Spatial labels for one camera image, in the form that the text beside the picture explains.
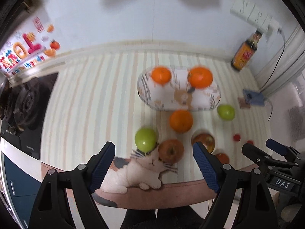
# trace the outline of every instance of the striped tablecloth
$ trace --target striped tablecloth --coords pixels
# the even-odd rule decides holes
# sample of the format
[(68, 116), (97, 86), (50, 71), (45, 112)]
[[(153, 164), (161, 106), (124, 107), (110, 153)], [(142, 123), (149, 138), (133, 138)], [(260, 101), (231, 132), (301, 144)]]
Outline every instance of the striped tablecloth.
[[(138, 97), (139, 75), (156, 65), (210, 68), (221, 89), (220, 104), (234, 106), (235, 119), (221, 120), (216, 109), (192, 112), (193, 128), (185, 134), (176, 134), (168, 124), (172, 112), (152, 110)], [(264, 107), (239, 108), (237, 98), (243, 96), (243, 89), (258, 89), (248, 68), (238, 73), (229, 63), (199, 54), (130, 51), (71, 59), (60, 69), (47, 108), (41, 161), (72, 170), (97, 154), (106, 141), (115, 144), (116, 156), (129, 157), (132, 149), (136, 149), (136, 131), (147, 125), (157, 127), (159, 142), (177, 138), (185, 147), (185, 155), (177, 164), (178, 174), (163, 174), (163, 183), (202, 179), (191, 146), (191, 136), (199, 129), (210, 131), (216, 141), (214, 153), (226, 153), (234, 168), (249, 166), (252, 162), (242, 155), (242, 145), (253, 140), (256, 146), (271, 154), (265, 146), (270, 129)], [(232, 140), (235, 133), (242, 138), (238, 143)]]

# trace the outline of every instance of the small red tomato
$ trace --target small red tomato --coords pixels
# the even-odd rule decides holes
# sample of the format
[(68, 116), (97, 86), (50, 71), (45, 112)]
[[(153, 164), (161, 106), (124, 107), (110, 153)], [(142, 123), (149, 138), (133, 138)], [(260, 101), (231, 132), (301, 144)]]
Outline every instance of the small red tomato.
[(58, 50), (60, 48), (60, 44), (57, 41), (52, 40), (50, 43), (50, 47), (54, 50)]
[(235, 141), (235, 142), (239, 142), (240, 141), (240, 135), (237, 133), (237, 134), (235, 134), (234, 136), (233, 136), (233, 140)]

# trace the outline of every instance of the wall socket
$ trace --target wall socket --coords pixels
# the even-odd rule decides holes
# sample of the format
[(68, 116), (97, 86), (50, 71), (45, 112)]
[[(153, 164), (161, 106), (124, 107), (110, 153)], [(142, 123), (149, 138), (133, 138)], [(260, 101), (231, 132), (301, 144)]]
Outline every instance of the wall socket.
[(272, 16), (249, 0), (235, 0), (230, 13), (256, 27), (261, 33), (270, 34), (272, 33), (270, 30), (280, 28), (279, 23)]

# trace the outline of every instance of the tangerine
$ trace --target tangerine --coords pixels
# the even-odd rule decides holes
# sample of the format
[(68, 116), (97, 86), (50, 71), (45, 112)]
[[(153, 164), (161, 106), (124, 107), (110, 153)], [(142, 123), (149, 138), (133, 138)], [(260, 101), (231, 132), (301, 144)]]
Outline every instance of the tangerine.
[(230, 163), (229, 157), (224, 153), (218, 153), (215, 156), (218, 158), (218, 160), (222, 164), (229, 164)]
[(188, 80), (192, 87), (204, 89), (213, 82), (213, 75), (206, 67), (195, 67), (189, 71)]
[(184, 133), (193, 126), (193, 116), (187, 110), (177, 110), (170, 116), (170, 127), (178, 132)]
[(152, 79), (160, 85), (167, 84), (171, 80), (171, 72), (166, 67), (156, 67), (152, 70)]

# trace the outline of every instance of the blue gripper pad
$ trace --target blue gripper pad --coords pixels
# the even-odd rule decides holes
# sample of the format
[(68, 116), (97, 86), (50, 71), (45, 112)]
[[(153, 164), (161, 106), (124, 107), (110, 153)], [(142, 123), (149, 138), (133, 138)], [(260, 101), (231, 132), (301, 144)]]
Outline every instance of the blue gripper pad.
[(282, 155), (282, 156), (284, 156), (284, 155), (287, 154), (287, 147), (284, 146), (284, 145), (282, 145), (282, 144), (280, 144), (279, 142), (276, 142), (276, 141), (273, 140), (273, 139), (268, 139), (268, 140), (266, 141), (266, 146), (267, 146), (269, 149), (275, 151), (276, 153), (278, 153), (278, 154), (280, 154), (280, 155)]
[(208, 187), (214, 190), (215, 193), (218, 193), (220, 187), (218, 184), (216, 171), (213, 169), (210, 161), (207, 159), (198, 143), (193, 145), (193, 156)]
[(102, 155), (98, 163), (96, 164), (94, 170), (91, 174), (91, 184), (89, 186), (89, 191), (93, 194), (96, 189), (101, 187), (101, 184), (105, 178), (105, 175), (112, 163), (115, 156), (115, 146), (112, 142), (107, 142), (100, 153), (96, 155), (99, 157)]

